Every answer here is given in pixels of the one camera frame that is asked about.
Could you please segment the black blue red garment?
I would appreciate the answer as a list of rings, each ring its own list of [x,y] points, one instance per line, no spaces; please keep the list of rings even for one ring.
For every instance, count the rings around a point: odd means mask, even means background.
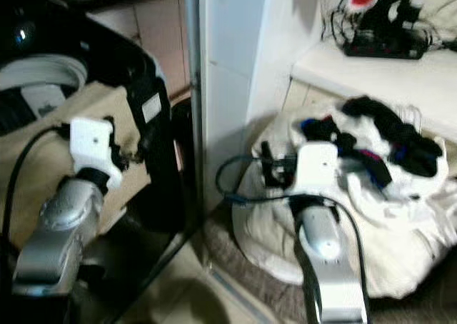
[[[370,181],[379,190],[385,190],[393,179],[389,173],[386,162],[375,152],[369,150],[350,150],[346,152],[347,158],[359,162],[368,171]]]

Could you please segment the beige cloth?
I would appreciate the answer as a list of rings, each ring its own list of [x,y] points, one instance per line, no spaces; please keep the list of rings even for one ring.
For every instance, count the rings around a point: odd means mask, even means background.
[[[105,86],[103,83],[90,83],[82,87],[71,98],[39,121],[17,129],[0,138],[1,191],[7,190],[14,161],[19,157],[30,138],[44,128],[61,122],[70,122],[75,116],[86,118],[117,118],[118,132],[126,131],[126,122],[133,122],[124,87]],[[14,202],[9,230],[9,241],[20,248],[29,239],[39,222],[39,211],[43,203],[56,192],[59,181],[75,174],[73,160],[69,153],[69,142],[49,133],[39,139],[26,155],[14,187]],[[108,191],[104,209],[100,213],[98,232],[111,229],[124,213],[124,206],[140,190],[150,183],[146,165],[133,165],[123,173],[123,183],[118,189]]]

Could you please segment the white laundry bundle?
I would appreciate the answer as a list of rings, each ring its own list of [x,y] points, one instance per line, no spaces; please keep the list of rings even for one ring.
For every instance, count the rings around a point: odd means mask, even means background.
[[[404,298],[413,293],[431,269],[457,246],[457,175],[447,155],[434,158],[436,174],[425,177],[395,164],[397,148],[378,129],[375,116],[347,114],[345,102],[327,101],[283,112],[258,135],[275,158],[297,154],[307,137],[301,127],[314,119],[330,119],[341,135],[352,135],[356,150],[380,157],[391,182],[379,187],[359,161],[341,158],[330,193],[355,216],[363,239],[372,298]],[[294,246],[293,214],[278,199],[283,187],[265,184],[261,168],[247,168],[239,191],[268,203],[237,206],[233,233],[245,258],[281,282],[300,285],[303,270]]]

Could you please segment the white cabinet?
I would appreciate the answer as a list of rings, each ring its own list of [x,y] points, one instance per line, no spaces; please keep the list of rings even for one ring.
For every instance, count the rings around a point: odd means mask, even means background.
[[[320,0],[196,0],[203,207],[221,196],[222,162],[245,154],[283,108],[291,70],[317,43]]]

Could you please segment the brown floor mat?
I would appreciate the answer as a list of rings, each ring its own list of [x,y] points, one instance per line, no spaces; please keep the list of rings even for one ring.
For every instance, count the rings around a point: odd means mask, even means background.
[[[284,320],[306,322],[301,287],[272,278],[249,262],[231,229],[231,217],[225,213],[204,224],[204,242],[216,265]],[[373,323],[457,324],[457,249],[448,252],[408,297],[370,299],[369,317]]]

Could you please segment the white shelf board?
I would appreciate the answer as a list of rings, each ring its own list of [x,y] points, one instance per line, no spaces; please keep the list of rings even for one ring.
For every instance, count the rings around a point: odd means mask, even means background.
[[[291,70],[293,79],[339,96],[369,95],[420,110],[422,128],[457,143],[457,53],[425,53],[420,60],[345,56],[325,41]]]

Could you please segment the silver metal frame post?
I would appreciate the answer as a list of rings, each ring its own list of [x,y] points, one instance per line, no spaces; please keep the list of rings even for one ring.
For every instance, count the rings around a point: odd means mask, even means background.
[[[205,189],[205,148],[204,148],[204,125],[203,125],[203,96],[201,86],[201,21],[200,0],[185,0],[186,21],[186,55],[187,69],[191,90],[191,122],[194,142],[194,170],[196,188],[196,212],[199,218],[203,218],[206,210]]]

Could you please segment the black top-load washing machine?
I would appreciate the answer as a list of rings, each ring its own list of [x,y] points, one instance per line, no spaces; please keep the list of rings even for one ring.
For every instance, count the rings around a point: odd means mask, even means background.
[[[185,236],[185,189],[164,77],[153,56],[80,8],[52,0],[3,2],[1,41],[8,50],[2,64],[29,54],[65,54],[87,64],[91,81],[123,86],[151,180],[128,200],[124,216],[89,246],[72,295],[4,295],[1,324],[119,324]]]

